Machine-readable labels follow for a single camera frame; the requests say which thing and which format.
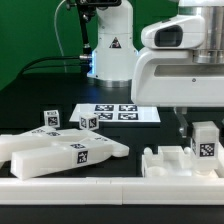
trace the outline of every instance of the white plastic part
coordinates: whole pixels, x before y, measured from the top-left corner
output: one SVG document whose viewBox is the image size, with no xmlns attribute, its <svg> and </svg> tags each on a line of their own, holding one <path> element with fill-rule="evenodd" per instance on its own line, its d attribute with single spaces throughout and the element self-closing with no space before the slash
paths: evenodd
<svg viewBox="0 0 224 224">
<path fill-rule="evenodd" d="M 142 156 L 142 175 L 153 176 L 191 176 L 191 152 L 180 146 L 159 146 L 158 154 L 144 151 Z"/>
<path fill-rule="evenodd" d="M 57 142 L 51 147 L 12 153 L 11 173 L 21 180 L 123 157 L 129 148 L 98 134 L 79 142 Z"/>
<path fill-rule="evenodd" d="M 133 8 L 123 0 L 120 6 L 97 10 L 97 14 L 98 45 L 88 77 L 108 82 L 129 81 L 137 60 L 133 46 Z"/>
<path fill-rule="evenodd" d="M 50 132 L 42 130 L 43 128 L 22 135 L 0 136 L 0 162 L 11 160 L 12 152 L 48 147 L 54 141 L 80 141 L 86 138 L 86 134 L 77 129 Z"/>
<path fill-rule="evenodd" d="M 181 170 L 179 158 L 190 149 L 162 147 L 165 163 Z M 173 175 L 148 178 L 17 178 L 0 179 L 0 204 L 10 205 L 88 205 L 88 204 L 175 204 L 224 205 L 224 149 L 219 144 L 219 167 L 209 175 L 172 170 Z"/>
<path fill-rule="evenodd" d="M 193 169 L 210 173 L 218 168 L 219 129 L 211 121 L 195 122 L 193 127 Z"/>
<path fill-rule="evenodd" d="M 224 0 L 180 0 L 180 7 L 224 6 Z"/>
<path fill-rule="evenodd" d="M 191 51 L 144 48 L 134 70 L 132 101 L 138 106 L 224 106 L 223 68 L 192 65 Z"/>
<path fill-rule="evenodd" d="M 155 45 L 155 35 L 159 30 L 174 25 L 179 26 L 183 32 L 183 40 L 177 47 L 158 47 Z M 169 21 L 158 22 L 142 30 L 141 40 L 145 47 L 152 49 L 189 49 L 201 45 L 205 38 L 205 21 L 201 16 L 177 15 Z"/>
<path fill-rule="evenodd" d="M 31 131 L 27 131 L 24 132 L 20 135 L 22 136 L 33 136 L 34 134 L 41 134 L 41 133 L 46 133 L 46 132 L 50 132 L 50 131 L 55 131 L 56 129 L 53 127 L 49 127 L 49 126 L 42 126 L 36 129 L 33 129 Z"/>
<path fill-rule="evenodd" d="M 90 131 L 99 129 L 99 117 L 94 113 L 81 113 L 79 116 L 79 128 Z"/>
<path fill-rule="evenodd" d="M 46 126 L 59 128 L 60 127 L 60 117 L 58 110 L 48 110 L 44 111 L 44 122 Z"/>
</svg>

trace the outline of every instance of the black table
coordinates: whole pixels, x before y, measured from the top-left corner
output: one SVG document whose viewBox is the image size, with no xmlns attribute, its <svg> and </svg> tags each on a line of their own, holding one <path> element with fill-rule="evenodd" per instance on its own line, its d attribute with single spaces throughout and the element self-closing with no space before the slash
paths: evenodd
<svg viewBox="0 0 224 224">
<path fill-rule="evenodd" d="M 44 125 L 43 111 L 57 109 L 61 129 L 77 128 L 69 122 L 78 103 L 129 104 L 131 89 L 105 88 L 86 82 L 80 74 L 29 74 L 17 78 L 0 92 L 0 134 L 19 134 Z M 46 177 L 140 177 L 141 155 L 145 147 L 155 152 L 158 145 L 182 145 L 172 108 L 158 108 L 161 123 L 127 125 L 100 123 L 96 132 L 128 145 L 127 158 L 111 158 L 103 163 L 59 172 Z M 212 120 L 220 123 L 223 108 L 191 108 L 188 121 Z M 15 178 L 10 163 L 0 170 L 0 178 Z M 122 206 L 0 206 L 1 223 L 223 223 L 224 206 L 122 205 Z"/>
</svg>

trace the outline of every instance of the yellow warning triangle sticker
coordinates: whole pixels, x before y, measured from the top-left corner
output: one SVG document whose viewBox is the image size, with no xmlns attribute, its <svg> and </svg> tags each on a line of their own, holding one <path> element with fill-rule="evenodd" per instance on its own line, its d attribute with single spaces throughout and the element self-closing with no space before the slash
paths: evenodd
<svg viewBox="0 0 224 224">
<path fill-rule="evenodd" d="M 117 37 L 114 38 L 112 44 L 110 45 L 110 48 L 121 48 L 121 45 L 120 45 Z"/>
</svg>

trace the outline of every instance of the green background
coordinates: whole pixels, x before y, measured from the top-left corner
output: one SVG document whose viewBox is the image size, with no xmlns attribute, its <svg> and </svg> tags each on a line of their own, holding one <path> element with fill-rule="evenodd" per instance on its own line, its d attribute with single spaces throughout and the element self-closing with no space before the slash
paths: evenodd
<svg viewBox="0 0 224 224">
<path fill-rule="evenodd" d="M 60 56 L 54 32 L 54 13 L 60 2 L 0 1 L 0 90 L 12 82 L 20 69 L 30 61 L 46 56 Z M 134 9 L 133 32 L 137 49 L 142 47 L 140 35 L 143 27 L 177 13 L 177 4 L 168 0 L 130 0 L 130 3 Z M 94 48 L 97 44 L 97 19 L 94 18 L 87 27 Z M 58 31 L 65 55 L 79 55 L 82 41 L 76 8 L 67 11 L 66 6 L 62 6 L 58 14 Z"/>
</svg>

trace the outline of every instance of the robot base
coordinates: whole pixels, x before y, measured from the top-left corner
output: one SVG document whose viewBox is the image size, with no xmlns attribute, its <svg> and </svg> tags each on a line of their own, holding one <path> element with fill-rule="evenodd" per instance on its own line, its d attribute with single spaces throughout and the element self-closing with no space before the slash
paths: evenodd
<svg viewBox="0 0 224 224">
<path fill-rule="evenodd" d="M 120 87 L 128 87 L 131 86 L 131 80 L 127 81 L 109 81 L 109 80 L 100 80 L 95 78 L 88 77 L 88 83 L 103 86 L 103 87 L 109 87 L 109 88 L 120 88 Z"/>
</svg>

